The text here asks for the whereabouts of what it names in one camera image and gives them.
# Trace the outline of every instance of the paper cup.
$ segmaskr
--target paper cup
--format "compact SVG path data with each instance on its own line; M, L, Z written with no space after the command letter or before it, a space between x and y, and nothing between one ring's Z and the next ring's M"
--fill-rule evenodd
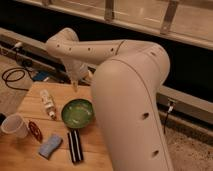
M18 114L8 116L1 125L1 129L6 134L14 134L18 138L24 138L28 134L27 125Z

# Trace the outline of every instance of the blue sponge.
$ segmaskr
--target blue sponge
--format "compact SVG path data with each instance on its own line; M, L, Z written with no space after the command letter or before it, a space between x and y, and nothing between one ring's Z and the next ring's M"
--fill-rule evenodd
M38 153L46 159L49 159L50 155L60 146L62 141L63 139L61 137L52 134L48 141L41 145Z

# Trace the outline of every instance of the small bottle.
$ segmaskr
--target small bottle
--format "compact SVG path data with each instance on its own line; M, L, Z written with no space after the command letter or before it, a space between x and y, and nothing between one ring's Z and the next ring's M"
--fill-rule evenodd
M55 107L52 96L45 89L40 91L40 96L41 96L42 102L44 104L44 108L46 110L46 113L53 120L55 120L56 119L56 107Z

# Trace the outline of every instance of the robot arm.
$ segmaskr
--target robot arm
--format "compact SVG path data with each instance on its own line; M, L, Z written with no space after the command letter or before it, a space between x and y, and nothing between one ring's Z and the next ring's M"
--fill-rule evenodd
M66 28L47 41L47 51L62 61L100 64L92 101L114 170L173 171L156 105L157 88L169 72L165 50L152 42L76 37Z

